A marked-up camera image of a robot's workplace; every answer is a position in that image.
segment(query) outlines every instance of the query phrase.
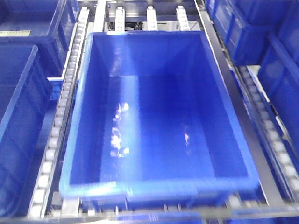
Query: roller conveyor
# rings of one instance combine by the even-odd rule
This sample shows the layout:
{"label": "roller conveyor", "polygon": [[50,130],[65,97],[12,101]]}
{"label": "roller conveyor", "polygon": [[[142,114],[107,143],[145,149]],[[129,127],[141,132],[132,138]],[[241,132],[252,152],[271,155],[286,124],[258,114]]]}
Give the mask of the roller conveyor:
{"label": "roller conveyor", "polygon": [[[162,216],[160,222],[203,220],[203,223],[227,223],[233,218],[274,218],[299,216],[299,176],[296,167],[277,131],[275,115],[261,91],[255,75],[243,67],[236,67],[230,60],[221,40],[218,39],[203,2],[176,1],[78,1],[80,14],[75,25],[63,83],[57,102],[47,145],[37,174],[36,183],[26,217],[0,219],[0,223],[97,223],[104,221],[122,222],[119,217],[130,223],[150,223],[155,214],[193,212],[186,217]],[[198,21],[204,30],[214,54],[222,79],[231,97],[240,126],[250,148],[256,169],[260,176],[262,195],[255,198],[232,194],[221,207],[194,206],[191,208],[165,204],[163,208],[140,210],[84,209],[81,200],[62,199],[58,192],[61,164],[71,124],[71,116],[76,91],[76,82],[81,59],[84,57],[84,43],[88,33],[103,32],[107,24],[114,25],[114,31],[124,32],[127,22],[147,22],[148,31],[159,30],[159,23],[172,21],[180,31],[190,31],[189,21]]]}

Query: plastic crate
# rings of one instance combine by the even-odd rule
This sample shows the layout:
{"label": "plastic crate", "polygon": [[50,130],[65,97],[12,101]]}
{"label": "plastic crate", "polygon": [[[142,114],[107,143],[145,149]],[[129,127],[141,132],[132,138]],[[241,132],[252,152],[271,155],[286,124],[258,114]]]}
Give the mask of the plastic crate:
{"label": "plastic crate", "polygon": [[227,224],[295,224],[299,217],[261,218],[261,219],[236,219],[227,221]]}
{"label": "plastic crate", "polygon": [[299,151],[299,68],[274,34],[269,40],[258,78]]}
{"label": "plastic crate", "polygon": [[276,25],[288,13],[293,0],[230,0],[252,25]]}
{"label": "plastic crate", "polygon": [[260,64],[268,47],[267,34],[275,26],[251,25],[230,0],[208,3],[206,8],[235,65]]}
{"label": "plastic crate", "polygon": [[60,180],[63,197],[120,209],[220,205],[235,191],[257,187],[204,32],[89,36]]}
{"label": "plastic crate", "polygon": [[278,38],[299,66],[299,1],[293,1],[291,10],[284,19]]}
{"label": "plastic crate", "polygon": [[59,77],[76,21],[74,7],[70,0],[2,0],[0,43],[36,44],[45,76]]}
{"label": "plastic crate", "polygon": [[36,45],[0,45],[0,217],[10,216],[46,113],[51,86]]}

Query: metal bar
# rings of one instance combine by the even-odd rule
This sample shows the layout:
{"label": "metal bar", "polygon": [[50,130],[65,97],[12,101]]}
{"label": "metal bar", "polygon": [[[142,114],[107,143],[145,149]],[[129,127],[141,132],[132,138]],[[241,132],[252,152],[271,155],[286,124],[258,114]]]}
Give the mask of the metal bar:
{"label": "metal bar", "polygon": [[122,6],[118,6],[116,9],[115,16],[115,31],[116,32],[124,32],[125,31],[125,19],[126,12]]}
{"label": "metal bar", "polygon": [[180,31],[190,31],[188,17],[184,6],[177,7],[177,19]]}
{"label": "metal bar", "polygon": [[223,81],[227,87],[227,91],[232,100],[242,131],[245,135],[252,157],[255,161],[265,199],[269,206],[283,206],[283,199],[281,198],[281,195],[279,193],[279,190],[276,186],[273,175],[267,163],[267,160],[263,154],[262,148],[259,144],[259,140],[257,138],[255,130],[252,126],[246,108],[244,106],[242,97],[235,84],[234,78],[229,70],[226,58],[222,52],[216,32],[212,26],[212,22],[208,16],[207,11],[201,11],[196,0],[194,0],[194,2],[196,4],[200,20],[206,31],[206,35],[212,48],[214,58],[218,65],[218,69],[222,74]]}
{"label": "metal bar", "polygon": [[106,0],[98,0],[94,16],[93,31],[103,32],[106,17]]}
{"label": "metal bar", "polygon": [[[159,219],[152,219],[157,214],[165,214]],[[299,216],[299,204],[286,205],[282,207],[272,207],[268,205],[260,205],[258,208],[241,207],[238,209],[233,208],[215,208],[215,207],[200,207],[193,209],[183,209],[181,216],[167,217],[167,213],[162,210],[143,210],[143,211],[124,211],[116,214],[115,212],[96,213],[94,216],[81,214],[79,217],[45,217],[44,219],[33,218],[15,218],[15,219],[0,219],[0,223],[10,224],[39,224],[39,223],[61,223],[61,224],[79,224],[79,223],[113,223],[113,224],[144,224],[144,223],[164,223],[167,221],[186,221],[198,220],[199,216],[202,219],[258,219],[270,217],[294,217]],[[131,216],[131,220],[121,221],[119,217]]]}
{"label": "metal bar", "polygon": [[64,139],[72,95],[76,85],[76,75],[87,26],[88,14],[89,10],[87,8],[82,8],[78,24],[76,24],[74,28],[74,31],[76,32],[73,32],[73,43],[71,45],[69,62],[66,67],[66,74],[64,75],[64,82],[57,103],[52,129],[37,175],[37,181],[27,214],[28,217],[44,217],[46,212],[57,159]]}
{"label": "metal bar", "polygon": [[153,6],[148,6],[148,8],[146,9],[146,18],[148,22],[148,30],[149,31],[158,30],[156,11]]}

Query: blue plastic crate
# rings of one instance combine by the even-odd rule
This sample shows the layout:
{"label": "blue plastic crate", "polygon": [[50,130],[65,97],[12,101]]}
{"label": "blue plastic crate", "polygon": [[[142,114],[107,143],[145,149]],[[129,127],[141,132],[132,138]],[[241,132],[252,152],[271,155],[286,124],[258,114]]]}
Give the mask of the blue plastic crate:
{"label": "blue plastic crate", "polygon": [[252,25],[276,25],[288,14],[293,0],[230,0]]}
{"label": "blue plastic crate", "polygon": [[291,10],[279,30],[278,38],[299,66],[299,1],[293,1]]}
{"label": "blue plastic crate", "polygon": [[120,209],[220,205],[232,192],[257,187],[204,32],[89,36],[60,180],[63,197]]}
{"label": "blue plastic crate", "polygon": [[36,45],[0,45],[0,217],[20,200],[51,86]]}
{"label": "blue plastic crate", "polygon": [[268,47],[267,34],[276,27],[248,23],[230,0],[210,0],[206,8],[235,65],[260,64]]}
{"label": "blue plastic crate", "polygon": [[259,218],[259,219],[235,219],[229,220],[227,224],[296,224],[299,217]]}
{"label": "blue plastic crate", "polygon": [[269,40],[258,78],[299,151],[299,68],[274,34]]}
{"label": "blue plastic crate", "polygon": [[0,32],[30,31],[29,36],[2,35],[0,43],[36,44],[45,76],[61,76],[76,21],[74,1],[2,0],[0,8]]}

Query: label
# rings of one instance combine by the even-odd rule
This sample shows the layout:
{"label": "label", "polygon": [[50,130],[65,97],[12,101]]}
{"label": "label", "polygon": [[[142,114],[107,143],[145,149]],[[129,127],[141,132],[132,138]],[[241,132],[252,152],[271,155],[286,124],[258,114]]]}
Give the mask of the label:
{"label": "label", "polygon": [[31,30],[0,31],[0,37],[4,36],[29,36]]}

